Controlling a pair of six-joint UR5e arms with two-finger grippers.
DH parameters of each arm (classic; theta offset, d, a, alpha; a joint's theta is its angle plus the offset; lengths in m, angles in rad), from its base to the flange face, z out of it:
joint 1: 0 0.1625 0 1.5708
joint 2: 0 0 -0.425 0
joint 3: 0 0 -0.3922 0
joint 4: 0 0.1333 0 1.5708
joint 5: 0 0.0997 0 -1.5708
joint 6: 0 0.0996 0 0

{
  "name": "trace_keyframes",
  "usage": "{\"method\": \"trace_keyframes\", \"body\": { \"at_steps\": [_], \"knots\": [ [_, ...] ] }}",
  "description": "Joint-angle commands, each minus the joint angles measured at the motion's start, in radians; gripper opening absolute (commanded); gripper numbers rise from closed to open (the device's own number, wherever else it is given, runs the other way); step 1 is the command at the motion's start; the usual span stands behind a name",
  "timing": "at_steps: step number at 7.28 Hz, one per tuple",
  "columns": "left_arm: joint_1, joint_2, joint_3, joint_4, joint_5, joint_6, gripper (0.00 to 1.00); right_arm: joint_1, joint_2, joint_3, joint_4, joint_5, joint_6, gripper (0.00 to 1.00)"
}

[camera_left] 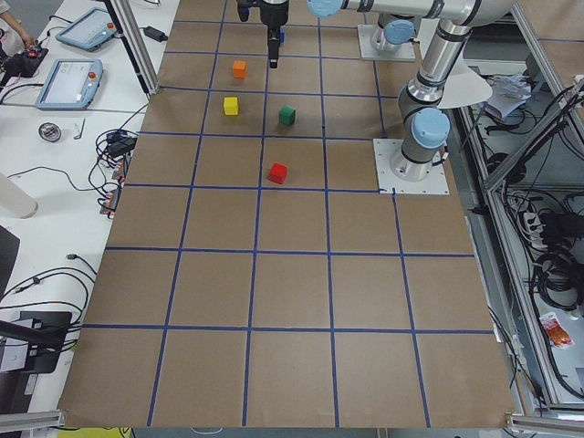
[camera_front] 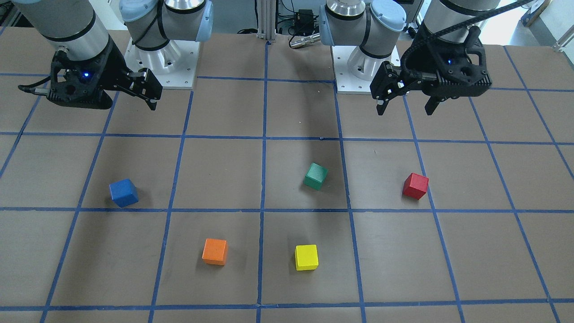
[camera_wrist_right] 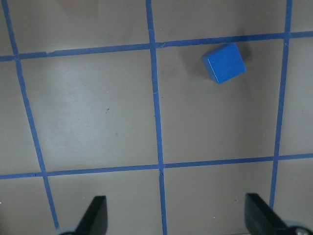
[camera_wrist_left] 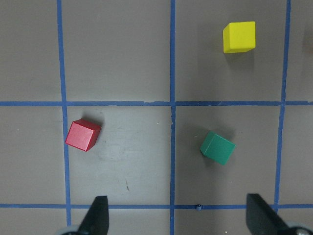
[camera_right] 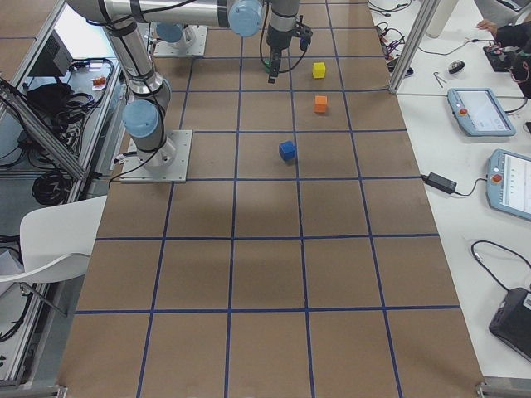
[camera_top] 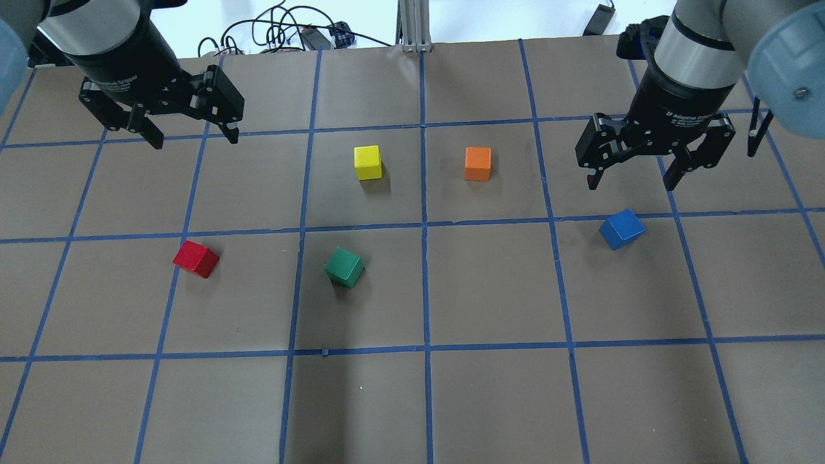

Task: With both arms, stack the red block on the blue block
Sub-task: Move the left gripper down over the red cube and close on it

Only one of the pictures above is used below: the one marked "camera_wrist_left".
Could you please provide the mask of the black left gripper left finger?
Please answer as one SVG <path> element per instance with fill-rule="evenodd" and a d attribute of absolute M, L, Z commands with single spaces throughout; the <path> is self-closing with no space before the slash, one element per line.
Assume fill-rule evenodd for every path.
<path fill-rule="evenodd" d="M 79 235 L 106 235 L 109 230 L 109 205 L 107 196 L 95 197 L 81 222 Z"/>

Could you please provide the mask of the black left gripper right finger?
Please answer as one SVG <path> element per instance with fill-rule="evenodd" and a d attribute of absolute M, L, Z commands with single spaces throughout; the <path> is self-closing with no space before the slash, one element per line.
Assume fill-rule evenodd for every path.
<path fill-rule="evenodd" d="M 246 196 L 246 225 L 252 235 L 288 235 L 289 226 L 257 193 Z"/>

